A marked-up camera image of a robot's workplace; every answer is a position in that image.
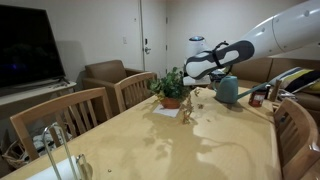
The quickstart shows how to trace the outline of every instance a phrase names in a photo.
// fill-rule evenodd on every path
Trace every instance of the table surface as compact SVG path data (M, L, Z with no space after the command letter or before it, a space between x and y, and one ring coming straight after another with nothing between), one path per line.
M85 154L93 179L281 179L272 105L254 108L249 95L236 104L215 93L192 93L191 124L153 113L151 97L70 141L72 155ZM54 151L56 161L66 158ZM4 179L25 179L50 166L43 156Z

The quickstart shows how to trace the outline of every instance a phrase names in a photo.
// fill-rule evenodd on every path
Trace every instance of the red object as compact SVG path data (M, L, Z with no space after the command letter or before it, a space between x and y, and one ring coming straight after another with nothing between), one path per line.
M253 107L261 107L263 103L263 99L265 98L267 93L266 88L258 89L251 93L249 104Z

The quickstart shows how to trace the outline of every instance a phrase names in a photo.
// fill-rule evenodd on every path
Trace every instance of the armchair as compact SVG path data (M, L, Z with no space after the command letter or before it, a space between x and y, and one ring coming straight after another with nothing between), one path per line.
M105 87L113 115L120 113L114 85L119 81L145 71L125 68L121 60L111 60L85 66L87 77L82 80L84 89Z

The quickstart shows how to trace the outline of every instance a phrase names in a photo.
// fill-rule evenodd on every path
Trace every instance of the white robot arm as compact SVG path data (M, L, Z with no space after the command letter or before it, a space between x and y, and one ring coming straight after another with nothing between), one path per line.
M301 48L320 41L320 0L309 0L257 25L238 42L210 50L204 38L189 39L186 73L201 79L215 69Z

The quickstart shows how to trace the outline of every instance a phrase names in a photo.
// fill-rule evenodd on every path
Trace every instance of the television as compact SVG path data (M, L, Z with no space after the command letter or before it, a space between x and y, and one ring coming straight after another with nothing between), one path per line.
M0 91L64 77L46 10L0 5Z

